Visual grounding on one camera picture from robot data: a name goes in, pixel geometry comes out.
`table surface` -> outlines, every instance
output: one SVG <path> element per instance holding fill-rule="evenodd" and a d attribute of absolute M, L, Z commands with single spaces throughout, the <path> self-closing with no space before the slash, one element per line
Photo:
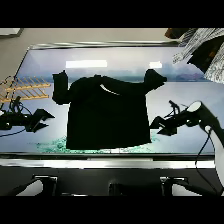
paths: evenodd
<path fill-rule="evenodd" d="M 17 77 L 43 77 L 51 84 L 46 88 L 47 99 L 24 100 L 22 103 L 32 113 L 37 108 L 43 108 L 55 119 L 46 121 L 49 126 L 36 132 L 22 132 L 17 135 L 1 138 L 0 152 L 27 153 L 180 153 L 197 154 L 204 144 L 207 135 L 200 128 L 178 128 L 178 134 L 172 137 L 156 134 L 151 130 L 152 143 L 124 149 L 102 150 L 68 150 L 65 147 L 66 129 L 69 105 L 57 105 L 52 99 L 54 89 L 52 74 L 65 70 L 69 83 L 80 77 L 90 77 L 95 74 L 106 75 L 127 82 L 142 82 L 150 62 L 162 64 L 155 69 L 168 78 L 161 88 L 146 95 L 149 124 L 156 116 L 165 116 L 171 112 L 168 101 L 189 105 L 201 100 L 211 112 L 218 117 L 224 126 L 224 85 L 213 83 L 203 78 L 203 73 L 194 65 L 187 64 L 186 59 L 173 65 L 172 56 L 180 52 L 178 47 L 88 47 L 69 49 L 31 49 L 27 52 Z M 66 61 L 104 60 L 107 67 L 66 68 Z M 0 131 L 0 135 L 14 133 L 23 127 L 13 127 L 10 131 Z M 203 153 L 213 152 L 211 142 L 208 142 Z"/>

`black t-shirt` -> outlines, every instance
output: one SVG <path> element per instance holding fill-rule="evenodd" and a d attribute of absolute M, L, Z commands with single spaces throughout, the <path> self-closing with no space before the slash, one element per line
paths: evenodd
<path fill-rule="evenodd" d="M 53 100 L 60 105 L 71 103 L 66 147 L 96 150 L 150 143 L 145 94 L 163 85 L 166 78 L 148 71 L 156 77 L 153 84 L 146 76 L 143 83 L 128 83 L 95 75 L 73 82 L 69 90 L 65 72 L 53 75 Z"/>

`floor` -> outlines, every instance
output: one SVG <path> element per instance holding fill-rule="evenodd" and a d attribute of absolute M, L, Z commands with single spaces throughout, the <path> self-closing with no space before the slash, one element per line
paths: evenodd
<path fill-rule="evenodd" d="M 0 39 L 0 80 L 15 75 L 32 44 L 85 41 L 170 41 L 167 28 L 25 28 L 20 37 Z"/>

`robotic arm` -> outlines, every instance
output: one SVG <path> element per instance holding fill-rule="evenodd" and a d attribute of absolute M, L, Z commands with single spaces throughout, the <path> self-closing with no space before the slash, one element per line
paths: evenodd
<path fill-rule="evenodd" d="M 174 115 L 168 115 L 168 119 L 159 116 L 156 117 L 150 128 L 162 128 L 158 134 L 172 136 L 177 134 L 177 128 L 182 125 L 187 125 L 188 127 L 199 125 L 207 134 L 210 133 L 210 138 L 215 149 L 216 170 L 219 180 L 222 186 L 224 186 L 224 131 L 220 127 L 218 119 L 201 101 L 192 103 L 183 111 L 180 111 L 179 106 L 172 101 L 169 101 L 169 103 L 173 107 Z"/>

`white wall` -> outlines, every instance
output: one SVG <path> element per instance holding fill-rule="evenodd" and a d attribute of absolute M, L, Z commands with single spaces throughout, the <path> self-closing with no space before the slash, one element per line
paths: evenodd
<path fill-rule="evenodd" d="M 17 34 L 20 28 L 0 28 L 0 35 Z"/>

